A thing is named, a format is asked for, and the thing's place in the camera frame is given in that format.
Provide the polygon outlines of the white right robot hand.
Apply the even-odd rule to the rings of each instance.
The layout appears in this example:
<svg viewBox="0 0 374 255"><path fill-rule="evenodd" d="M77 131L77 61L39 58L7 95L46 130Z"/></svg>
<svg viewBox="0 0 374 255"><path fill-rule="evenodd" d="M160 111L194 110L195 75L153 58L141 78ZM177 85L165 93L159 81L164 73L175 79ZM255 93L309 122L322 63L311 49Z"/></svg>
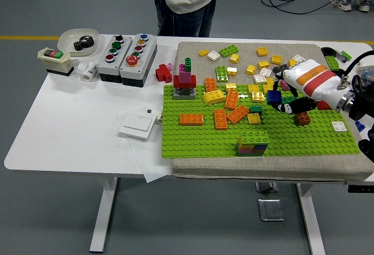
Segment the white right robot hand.
<svg viewBox="0 0 374 255"><path fill-rule="evenodd" d="M320 101L340 112L344 105L343 97L349 93L349 86L339 86L339 76L312 59L303 60L291 67L286 64L276 66L273 72L276 77L274 90L278 88L279 80L285 80L296 98L290 103L273 103L272 107L289 115L311 111L317 108Z"/></svg>

